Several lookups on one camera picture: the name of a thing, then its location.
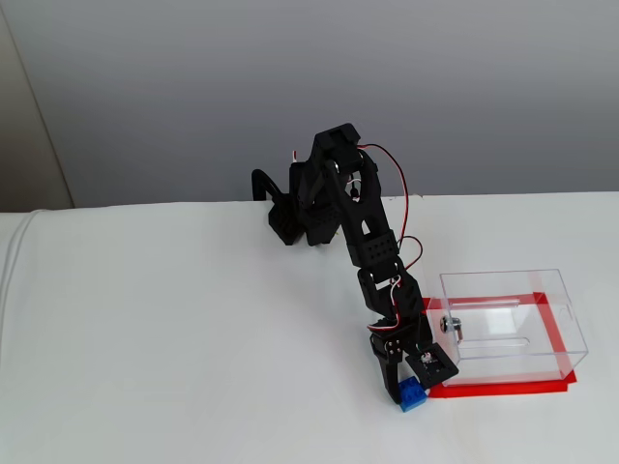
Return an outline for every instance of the blue block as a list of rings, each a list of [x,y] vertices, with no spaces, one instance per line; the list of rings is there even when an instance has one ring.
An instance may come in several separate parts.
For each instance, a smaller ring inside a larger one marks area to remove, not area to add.
[[[419,385],[419,381],[415,377],[402,380],[399,383],[399,392],[402,396],[399,407],[402,408],[403,413],[424,404],[427,400],[424,388]]]

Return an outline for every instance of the transparent acrylic box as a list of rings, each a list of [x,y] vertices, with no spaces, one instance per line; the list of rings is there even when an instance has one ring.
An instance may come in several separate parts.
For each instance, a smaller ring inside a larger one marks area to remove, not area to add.
[[[558,270],[440,275],[434,339],[459,374],[444,385],[564,379],[587,355]]]

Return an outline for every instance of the white surface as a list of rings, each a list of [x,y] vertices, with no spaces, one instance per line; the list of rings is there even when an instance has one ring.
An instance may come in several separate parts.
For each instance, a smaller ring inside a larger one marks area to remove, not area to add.
[[[561,270],[590,349],[568,393],[403,414],[343,237],[285,247],[267,203],[44,212],[7,306],[0,462],[613,462],[619,194],[411,203],[428,277]]]

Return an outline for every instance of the black robotic arm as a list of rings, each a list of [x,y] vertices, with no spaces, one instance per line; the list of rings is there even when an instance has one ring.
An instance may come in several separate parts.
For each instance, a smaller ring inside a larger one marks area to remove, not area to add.
[[[399,243],[390,229],[380,197],[378,168],[358,148],[360,136],[351,124],[318,133],[306,162],[290,166],[290,192],[281,193],[261,170],[251,173],[254,200],[274,206],[269,223],[286,245],[305,232],[313,247],[331,242],[341,225],[366,306],[382,318],[368,326],[371,348],[380,362],[385,388],[401,402],[398,364],[404,359],[424,389],[457,374],[457,368],[432,342],[417,280],[399,258]],[[354,174],[361,190],[346,191]]]

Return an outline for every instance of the gray wall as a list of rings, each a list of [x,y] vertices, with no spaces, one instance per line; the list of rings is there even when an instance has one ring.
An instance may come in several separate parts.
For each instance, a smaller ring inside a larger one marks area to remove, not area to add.
[[[77,206],[249,199],[347,121],[417,193],[619,189],[616,0],[0,2]]]
[[[41,113],[0,10],[0,212],[71,206]]]

